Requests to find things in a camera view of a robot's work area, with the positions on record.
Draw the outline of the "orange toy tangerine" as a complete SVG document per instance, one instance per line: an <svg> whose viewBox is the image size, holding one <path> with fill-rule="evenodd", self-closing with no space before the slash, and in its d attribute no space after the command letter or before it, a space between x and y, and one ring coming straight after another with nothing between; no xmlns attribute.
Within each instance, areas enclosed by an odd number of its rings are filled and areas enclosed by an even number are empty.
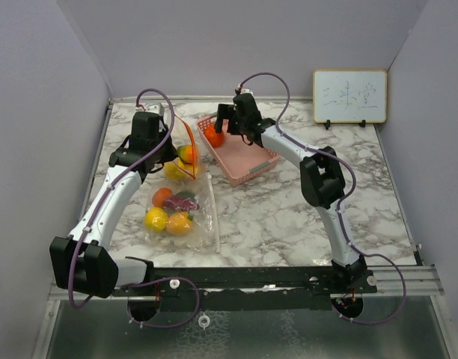
<svg viewBox="0 0 458 359"><path fill-rule="evenodd" d="M204 137L214 148L220 147L225 142L225 134L218 133L213 126L209 126L204 130Z"/></svg>

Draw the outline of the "pink plastic basket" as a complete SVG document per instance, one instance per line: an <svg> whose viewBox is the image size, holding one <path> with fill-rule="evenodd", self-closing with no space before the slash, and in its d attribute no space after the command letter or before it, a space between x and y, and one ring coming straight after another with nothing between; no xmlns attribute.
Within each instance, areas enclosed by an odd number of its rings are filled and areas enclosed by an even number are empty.
<svg viewBox="0 0 458 359"><path fill-rule="evenodd" d="M202 143L233 187L260 176L278 164L281 157L277 153L257 145L248 146L237 136L225 135L223 144L213 147L204 131L215 124L215 117L215 114L203 117L196 126Z"/></svg>

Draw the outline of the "green yellow toy mango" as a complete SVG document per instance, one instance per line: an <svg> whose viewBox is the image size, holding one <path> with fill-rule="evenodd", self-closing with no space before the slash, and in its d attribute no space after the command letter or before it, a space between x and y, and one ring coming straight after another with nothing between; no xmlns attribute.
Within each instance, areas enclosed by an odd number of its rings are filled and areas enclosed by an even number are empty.
<svg viewBox="0 0 458 359"><path fill-rule="evenodd" d="M199 152L196 145L183 145L177 148L178 157L186 164L194 164L198 161Z"/></svg>

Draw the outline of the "yellow toy fruit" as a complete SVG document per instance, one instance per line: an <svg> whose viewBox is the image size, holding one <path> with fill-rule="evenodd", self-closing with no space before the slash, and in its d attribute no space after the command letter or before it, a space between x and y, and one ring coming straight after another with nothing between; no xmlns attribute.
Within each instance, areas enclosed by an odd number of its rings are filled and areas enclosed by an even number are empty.
<svg viewBox="0 0 458 359"><path fill-rule="evenodd" d="M188 179L187 174L173 162L164 164L163 173L169 180L182 181Z"/></svg>

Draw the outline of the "green toy lime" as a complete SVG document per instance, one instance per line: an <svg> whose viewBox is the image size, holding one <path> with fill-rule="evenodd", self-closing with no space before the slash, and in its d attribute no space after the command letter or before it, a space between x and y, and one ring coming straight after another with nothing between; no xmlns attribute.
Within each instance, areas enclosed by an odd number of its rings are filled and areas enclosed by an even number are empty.
<svg viewBox="0 0 458 359"><path fill-rule="evenodd" d="M176 193L176 196L177 197L184 197L184 198L191 198L191 199L195 199L196 198L196 194L191 192L191 191L179 191Z"/></svg>

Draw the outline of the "purple toy sweet potato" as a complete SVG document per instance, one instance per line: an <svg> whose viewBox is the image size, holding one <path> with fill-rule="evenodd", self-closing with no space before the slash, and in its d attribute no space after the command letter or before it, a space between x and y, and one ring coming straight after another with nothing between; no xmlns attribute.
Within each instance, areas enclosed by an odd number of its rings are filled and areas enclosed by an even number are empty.
<svg viewBox="0 0 458 359"><path fill-rule="evenodd" d="M192 197L171 196L163 200L162 207L175 212L193 212L199 210L200 206Z"/></svg>

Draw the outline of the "yellow toy lemon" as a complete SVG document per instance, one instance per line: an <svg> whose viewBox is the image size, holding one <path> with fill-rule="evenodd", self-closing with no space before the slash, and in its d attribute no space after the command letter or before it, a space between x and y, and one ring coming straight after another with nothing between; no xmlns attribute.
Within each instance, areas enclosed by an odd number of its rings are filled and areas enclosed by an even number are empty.
<svg viewBox="0 0 458 359"><path fill-rule="evenodd" d="M168 213L159 207L149 209L144 217L144 227L154 233L161 233L165 230L168 222Z"/></svg>

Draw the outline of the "clear zip top bag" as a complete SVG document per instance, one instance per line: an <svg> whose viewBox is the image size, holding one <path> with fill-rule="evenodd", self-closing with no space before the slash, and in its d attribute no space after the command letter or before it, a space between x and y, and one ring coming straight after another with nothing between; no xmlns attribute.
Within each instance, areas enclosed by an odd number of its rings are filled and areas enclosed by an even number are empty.
<svg viewBox="0 0 458 359"><path fill-rule="evenodd" d="M145 239L161 249L218 253L219 223L210 175L153 183L142 229Z"/></svg>

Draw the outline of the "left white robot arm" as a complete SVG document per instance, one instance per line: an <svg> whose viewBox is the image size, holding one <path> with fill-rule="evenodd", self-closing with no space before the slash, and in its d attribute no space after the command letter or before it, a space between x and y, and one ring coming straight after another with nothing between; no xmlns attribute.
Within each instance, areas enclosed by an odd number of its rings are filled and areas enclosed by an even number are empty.
<svg viewBox="0 0 458 359"><path fill-rule="evenodd" d="M121 286L129 285L139 295L153 290L150 262L132 257L114 260L109 247L123 211L146 176L176 157L162 105L137 111L131 133L109 156L106 177L92 204L69 235L55 237L49 247L59 288L100 298Z"/></svg>

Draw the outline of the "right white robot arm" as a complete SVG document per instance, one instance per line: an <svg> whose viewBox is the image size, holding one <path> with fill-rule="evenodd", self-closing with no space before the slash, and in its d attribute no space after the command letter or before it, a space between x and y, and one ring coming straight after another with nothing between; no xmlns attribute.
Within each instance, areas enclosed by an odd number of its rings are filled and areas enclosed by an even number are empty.
<svg viewBox="0 0 458 359"><path fill-rule="evenodd" d="M351 292L361 281L367 264L354 248L352 231L344 216L342 200L346 185L341 165L331 147L304 144L285 132L279 122L262 117L254 96L240 93L233 103L219 104L215 131L246 137L250 145L271 150L296 166L300 172L302 196L323 220L332 250L333 283L341 292Z"/></svg>

